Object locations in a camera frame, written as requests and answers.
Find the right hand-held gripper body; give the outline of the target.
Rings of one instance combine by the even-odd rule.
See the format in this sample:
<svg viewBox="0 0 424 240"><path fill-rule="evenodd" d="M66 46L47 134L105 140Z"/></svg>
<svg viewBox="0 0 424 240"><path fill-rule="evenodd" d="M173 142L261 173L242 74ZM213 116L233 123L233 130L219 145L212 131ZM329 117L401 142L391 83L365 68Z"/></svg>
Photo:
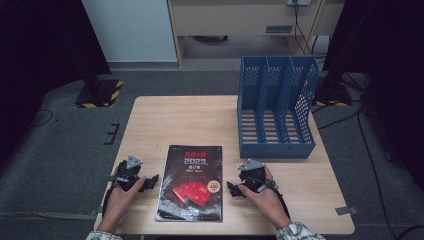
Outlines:
<svg viewBox="0 0 424 240"><path fill-rule="evenodd" d="M244 186L254 193L261 193L266 188L276 189L276 183L268 176L267 167L263 162L248 159L238 170L242 181L238 187Z"/></svg>

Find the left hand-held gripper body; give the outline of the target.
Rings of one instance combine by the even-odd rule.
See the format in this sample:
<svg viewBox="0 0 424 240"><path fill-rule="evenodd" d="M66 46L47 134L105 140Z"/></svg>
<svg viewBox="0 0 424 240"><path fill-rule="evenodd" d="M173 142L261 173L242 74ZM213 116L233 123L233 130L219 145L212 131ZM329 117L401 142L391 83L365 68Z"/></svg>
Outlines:
<svg viewBox="0 0 424 240"><path fill-rule="evenodd" d="M128 191L139 179L138 173L143 164L142 160L129 155L115 169L112 180L117 182L124 191Z"/></svg>

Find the black book with red print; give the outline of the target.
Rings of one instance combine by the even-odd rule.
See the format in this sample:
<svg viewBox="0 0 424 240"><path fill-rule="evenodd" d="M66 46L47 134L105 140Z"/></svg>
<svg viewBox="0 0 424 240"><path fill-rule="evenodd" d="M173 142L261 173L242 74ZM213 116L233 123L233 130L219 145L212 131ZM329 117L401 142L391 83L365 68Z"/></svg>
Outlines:
<svg viewBox="0 0 424 240"><path fill-rule="evenodd" d="M155 220L222 222L221 146L170 145Z"/></svg>

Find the blue plastic file rack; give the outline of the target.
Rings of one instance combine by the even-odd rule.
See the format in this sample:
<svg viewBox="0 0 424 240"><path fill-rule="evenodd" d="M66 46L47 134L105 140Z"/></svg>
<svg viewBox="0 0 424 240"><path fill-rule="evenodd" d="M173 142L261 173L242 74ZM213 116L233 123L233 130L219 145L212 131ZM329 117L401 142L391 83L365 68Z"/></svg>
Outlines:
<svg viewBox="0 0 424 240"><path fill-rule="evenodd" d="M309 115L318 75L312 56L241 58L237 117L242 158L309 157L316 146Z"/></svg>

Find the person's left hand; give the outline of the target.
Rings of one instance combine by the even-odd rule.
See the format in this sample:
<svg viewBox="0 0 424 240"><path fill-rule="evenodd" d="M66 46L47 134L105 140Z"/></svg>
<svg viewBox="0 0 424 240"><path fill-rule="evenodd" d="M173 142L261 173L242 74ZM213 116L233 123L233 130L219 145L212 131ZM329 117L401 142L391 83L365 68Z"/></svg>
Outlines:
<svg viewBox="0 0 424 240"><path fill-rule="evenodd" d="M128 191L124 191L120 185L117 185L110 194L103 217L109 220L119 220L128 209L144 182L144 177L139 178Z"/></svg>

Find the person's right hand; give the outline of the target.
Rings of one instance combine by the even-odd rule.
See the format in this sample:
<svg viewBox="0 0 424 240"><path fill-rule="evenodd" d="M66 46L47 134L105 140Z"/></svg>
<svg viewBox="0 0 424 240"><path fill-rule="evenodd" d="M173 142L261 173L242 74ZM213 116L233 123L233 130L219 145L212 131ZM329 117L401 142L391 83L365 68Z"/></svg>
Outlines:
<svg viewBox="0 0 424 240"><path fill-rule="evenodd" d="M265 188L262 192L255 193L244 185L239 185L238 188L277 230L292 223L277 194L272 189Z"/></svg>

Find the black stand base striped edge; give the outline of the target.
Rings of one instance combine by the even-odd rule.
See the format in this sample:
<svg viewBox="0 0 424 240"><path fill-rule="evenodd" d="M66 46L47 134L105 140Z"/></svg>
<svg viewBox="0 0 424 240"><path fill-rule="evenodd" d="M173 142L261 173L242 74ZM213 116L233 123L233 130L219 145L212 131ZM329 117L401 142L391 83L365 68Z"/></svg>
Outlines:
<svg viewBox="0 0 424 240"><path fill-rule="evenodd" d="M84 86L76 101L76 108L111 107L114 105L121 91L123 82L121 80L100 80L100 87L90 91Z"/></svg>
<svg viewBox="0 0 424 240"><path fill-rule="evenodd" d="M315 92L314 104L316 106L350 106L353 102L344 85L338 85L335 89L327 89L322 85Z"/></svg>

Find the grey tape piece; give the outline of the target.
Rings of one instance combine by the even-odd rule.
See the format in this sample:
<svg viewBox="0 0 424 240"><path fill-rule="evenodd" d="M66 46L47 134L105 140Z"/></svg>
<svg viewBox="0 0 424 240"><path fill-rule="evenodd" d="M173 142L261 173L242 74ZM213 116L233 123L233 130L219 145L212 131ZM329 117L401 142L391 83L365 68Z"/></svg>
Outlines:
<svg viewBox="0 0 424 240"><path fill-rule="evenodd" d="M359 211L355 206L344 206L335 209L338 216L342 215L355 215L358 214Z"/></svg>

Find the dark curtain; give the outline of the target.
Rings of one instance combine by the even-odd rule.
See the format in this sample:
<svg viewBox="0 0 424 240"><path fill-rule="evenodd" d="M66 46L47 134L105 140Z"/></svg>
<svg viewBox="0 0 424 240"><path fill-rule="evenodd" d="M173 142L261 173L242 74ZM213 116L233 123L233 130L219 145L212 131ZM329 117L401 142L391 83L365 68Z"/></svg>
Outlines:
<svg viewBox="0 0 424 240"><path fill-rule="evenodd" d="M424 191L424 0L345 0L323 70L323 91L346 72L369 77L365 101Z"/></svg>
<svg viewBox="0 0 424 240"><path fill-rule="evenodd" d="M109 66L82 0L0 0L0 170L45 94Z"/></svg>

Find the white cabinet panel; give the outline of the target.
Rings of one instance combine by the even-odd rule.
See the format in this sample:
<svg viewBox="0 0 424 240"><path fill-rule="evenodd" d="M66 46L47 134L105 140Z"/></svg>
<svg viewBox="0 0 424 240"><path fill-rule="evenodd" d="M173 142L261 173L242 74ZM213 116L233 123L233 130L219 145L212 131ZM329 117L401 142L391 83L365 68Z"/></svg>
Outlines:
<svg viewBox="0 0 424 240"><path fill-rule="evenodd" d="M82 0L108 62L176 62L167 0Z"/></svg>

